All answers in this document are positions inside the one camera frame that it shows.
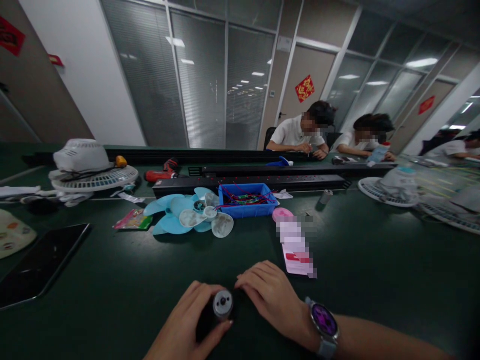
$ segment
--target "blue plastic bin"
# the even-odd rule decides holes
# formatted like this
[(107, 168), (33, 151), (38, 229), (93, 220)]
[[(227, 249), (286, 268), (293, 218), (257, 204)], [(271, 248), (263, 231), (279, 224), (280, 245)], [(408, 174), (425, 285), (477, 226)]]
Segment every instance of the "blue plastic bin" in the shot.
[[(264, 183), (257, 184), (239, 184), (238, 187), (234, 185), (222, 185), (218, 188), (218, 196), (220, 197), (220, 205), (224, 205), (227, 202), (228, 195), (224, 194), (223, 188), (227, 189), (233, 195), (245, 195), (246, 193), (251, 194), (262, 194), (267, 195), (271, 192), (269, 187)], [(224, 214), (230, 215), (234, 219), (243, 219), (243, 218), (256, 218), (260, 216), (268, 216), (274, 213), (275, 207), (279, 205), (277, 198), (271, 193), (266, 196), (272, 202), (260, 205), (244, 205), (244, 206), (232, 206), (232, 207), (221, 207), (221, 212)]]

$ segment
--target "smartwatch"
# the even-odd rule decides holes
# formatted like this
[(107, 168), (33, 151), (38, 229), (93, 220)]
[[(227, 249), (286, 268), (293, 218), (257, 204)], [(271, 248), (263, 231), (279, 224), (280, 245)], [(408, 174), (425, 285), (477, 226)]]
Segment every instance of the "smartwatch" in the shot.
[(340, 336), (339, 325), (325, 306), (312, 301), (309, 297), (305, 299), (305, 302), (310, 307), (313, 324), (321, 335), (321, 344), (316, 355), (321, 359), (331, 360), (337, 351), (337, 339)]

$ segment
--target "hand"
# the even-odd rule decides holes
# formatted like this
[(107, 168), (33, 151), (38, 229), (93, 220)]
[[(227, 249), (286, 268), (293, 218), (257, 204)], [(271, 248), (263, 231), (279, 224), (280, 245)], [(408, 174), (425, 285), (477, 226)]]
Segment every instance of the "hand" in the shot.
[(232, 326), (225, 321), (198, 344), (197, 325), (210, 298), (224, 288), (194, 281), (181, 297), (144, 360), (205, 360)]
[(317, 158), (318, 160), (323, 160), (327, 157), (327, 153), (323, 150), (317, 150), (313, 153), (313, 157)]
[(260, 315), (280, 334), (312, 352), (318, 351), (322, 340), (309, 306), (299, 299), (282, 270), (264, 261), (237, 278), (235, 289), (243, 289)]
[(385, 154), (385, 158), (383, 159), (383, 161), (391, 161), (391, 162), (394, 162), (394, 161), (397, 161), (397, 157), (391, 153), (391, 152), (387, 152)]
[(301, 152), (304, 152), (305, 154), (308, 154), (308, 153), (311, 153), (314, 148), (308, 142), (304, 142), (303, 144), (295, 146), (293, 149), (295, 151), (301, 151)]

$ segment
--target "black hair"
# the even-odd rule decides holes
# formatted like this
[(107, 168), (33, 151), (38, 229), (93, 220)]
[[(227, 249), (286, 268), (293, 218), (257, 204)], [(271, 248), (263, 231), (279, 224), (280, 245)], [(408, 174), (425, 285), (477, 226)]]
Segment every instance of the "black hair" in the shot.
[(335, 122), (336, 108), (332, 107), (326, 101), (314, 102), (308, 109), (307, 113), (315, 121), (317, 125), (332, 126)]
[(470, 135), (465, 139), (465, 141), (474, 141), (474, 140), (480, 140), (480, 129), (477, 131), (471, 132)]
[(361, 130), (364, 128), (371, 129), (377, 132), (389, 133), (395, 130), (390, 116), (388, 114), (366, 114), (360, 117), (353, 124), (355, 130)]

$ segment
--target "worker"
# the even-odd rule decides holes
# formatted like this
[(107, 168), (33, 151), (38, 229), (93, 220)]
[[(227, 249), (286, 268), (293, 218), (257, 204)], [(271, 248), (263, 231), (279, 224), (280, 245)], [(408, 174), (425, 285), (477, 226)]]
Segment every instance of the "worker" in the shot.
[(430, 150), (426, 157), (447, 157), (456, 159), (474, 158), (480, 160), (478, 150), (480, 149), (480, 129), (472, 132), (462, 140), (454, 140)]
[(334, 124), (335, 111), (328, 102), (315, 102), (307, 112), (282, 122), (266, 148), (272, 151), (311, 153), (319, 160), (326, 158), (330, 150), (320, 130)]
[[(379, 139), (395, 130), (387, 114), (367, 114), (353, 124), (353, 131), (342, 134), (333, 144), (331, 151), (368, 158), (379, 146)], [(397, 158), (387, 152), (384, 161), (394, 162)]]
[[(374, 322), (331, 314), (322, 305), (311, 308), (299, 299), (285, 273), (270, 261), (259, 262), (237, 279), (235, 288), (245, 291), (260, 315), (280, 334), (323, 359), (454, 359), (424, 341)], [(171, 312), (144, 360), (205, 360), (233, 326), (233, 321), (222, 322), (202, 343), (196, 341), (202, 310), (211, 297), (223, 289), (220, 285), (194, 281)], [(335, 332), (336, 340), (326, 339), (318, 328)]]

